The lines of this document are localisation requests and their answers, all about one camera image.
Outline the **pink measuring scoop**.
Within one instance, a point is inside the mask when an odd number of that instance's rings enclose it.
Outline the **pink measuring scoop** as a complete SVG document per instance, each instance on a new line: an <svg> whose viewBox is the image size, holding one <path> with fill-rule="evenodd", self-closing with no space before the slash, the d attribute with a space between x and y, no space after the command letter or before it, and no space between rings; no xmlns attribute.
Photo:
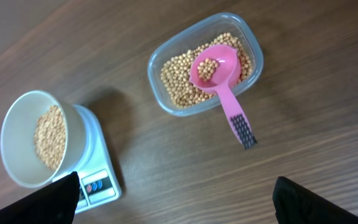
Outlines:
<svg viewBox="0 0 358 224"><path fill-rule="evenodd" d="M215 60L218 67L208 81L199 77L198 67L206 59ZM241 74L241 64L237 50L228 45L213 45L195 58L190 69L190 82L200 90L217 95L228 123L238 141L249 149L257 144L250 123L241 105L232 92Z"/></svg>

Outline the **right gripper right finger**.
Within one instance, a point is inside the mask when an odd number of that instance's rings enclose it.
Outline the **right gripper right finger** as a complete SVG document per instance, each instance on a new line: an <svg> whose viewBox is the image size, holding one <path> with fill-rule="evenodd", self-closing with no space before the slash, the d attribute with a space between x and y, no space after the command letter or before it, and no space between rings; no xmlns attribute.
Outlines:
<svg viewBox="0 0 358 224"><path fill-rule="evenodd" d="M279 224L358 224L358 216L283 176L272 200Z"/></svg>

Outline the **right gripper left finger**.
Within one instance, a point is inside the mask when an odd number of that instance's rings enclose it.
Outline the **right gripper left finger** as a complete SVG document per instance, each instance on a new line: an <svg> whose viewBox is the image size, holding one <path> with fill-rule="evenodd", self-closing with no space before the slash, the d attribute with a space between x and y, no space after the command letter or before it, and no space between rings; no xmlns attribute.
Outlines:
<svg viewBox="0 0 358 224"><path fill-rule="evenodd" d="M76 172L0 210L0 224L72 224L80 197Z"/></svg>

